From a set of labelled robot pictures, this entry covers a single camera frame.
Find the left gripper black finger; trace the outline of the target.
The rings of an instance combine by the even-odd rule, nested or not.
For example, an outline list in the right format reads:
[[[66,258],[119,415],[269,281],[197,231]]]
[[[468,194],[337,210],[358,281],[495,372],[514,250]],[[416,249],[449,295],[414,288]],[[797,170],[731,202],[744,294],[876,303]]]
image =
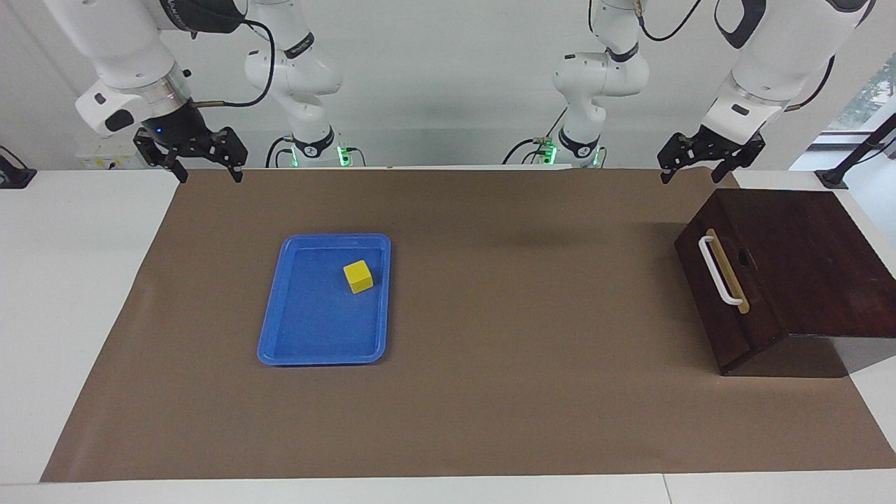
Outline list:
[[[749,168],[765,146],[764,138],[752,138],[736,152],[726,154],[711,172],[714,184],[738,168]]]
[[[698,162],[698,156],[694,152],[695,146],[697,140],[682,133],[675,133],[666,141],[658,152],[662,184],[669,184],[679,169],[694,166]]]

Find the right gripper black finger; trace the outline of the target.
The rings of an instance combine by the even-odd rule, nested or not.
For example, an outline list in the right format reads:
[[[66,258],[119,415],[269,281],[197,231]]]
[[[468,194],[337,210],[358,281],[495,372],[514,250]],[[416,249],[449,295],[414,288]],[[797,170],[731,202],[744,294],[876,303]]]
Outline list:
[[[209,145],[206,148],[206,160],[218,164],[230,173],[237,184],[243,181],[242,169],[249,157],[238,134],[232,127],[224,127],[220,131],[208,135]]]
[[[177,178],[180,184],[188,182],[188,170],[180,162],[176,149],[169,149],[163,153],[148,132],[136,132],[132,137],[132,143],[148,166],[167,170]]]

